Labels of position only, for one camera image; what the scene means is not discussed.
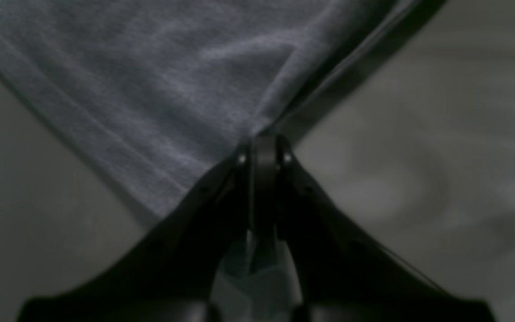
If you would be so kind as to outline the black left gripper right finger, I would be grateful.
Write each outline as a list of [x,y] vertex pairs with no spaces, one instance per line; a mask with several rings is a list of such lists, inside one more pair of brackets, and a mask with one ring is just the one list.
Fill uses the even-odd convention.
[[257,232],[286,241],[302,304],[293,322],[493,322],[484,301],[450,295],[343,214],[281,136],[257,139]]

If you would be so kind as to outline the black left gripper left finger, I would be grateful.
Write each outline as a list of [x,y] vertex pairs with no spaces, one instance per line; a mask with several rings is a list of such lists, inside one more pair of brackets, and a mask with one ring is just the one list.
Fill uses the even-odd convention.
[[27,301],[19,322],[220,322],[210,300],[222,257],[248,228],[251,145],[211,169],[111,268]]

